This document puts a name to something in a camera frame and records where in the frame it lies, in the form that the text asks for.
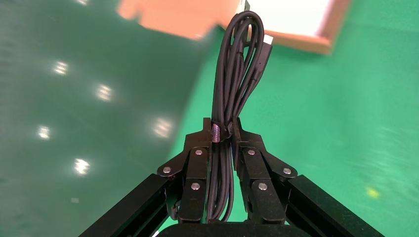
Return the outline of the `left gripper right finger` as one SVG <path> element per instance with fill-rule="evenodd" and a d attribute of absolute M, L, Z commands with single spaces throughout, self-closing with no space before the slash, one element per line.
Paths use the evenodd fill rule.
<path fill-rule="evenodd" d="M 313 181 L 270 154 L 260 135 L 232 124 L 234 168 L 248 221 L 266 236 L 378 237 L 380 232 Z"/>

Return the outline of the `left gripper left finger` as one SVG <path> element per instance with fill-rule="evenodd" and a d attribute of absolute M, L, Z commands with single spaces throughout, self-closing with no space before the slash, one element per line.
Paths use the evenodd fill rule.
<path fill-rule="evenodd" d="M 172 214 L 179 223 L 202 223 L 211 155 L 211 120 L 188 134 L 183 151 L 161 165 L 96 222 L 83 237 L 151 237 Z"/>

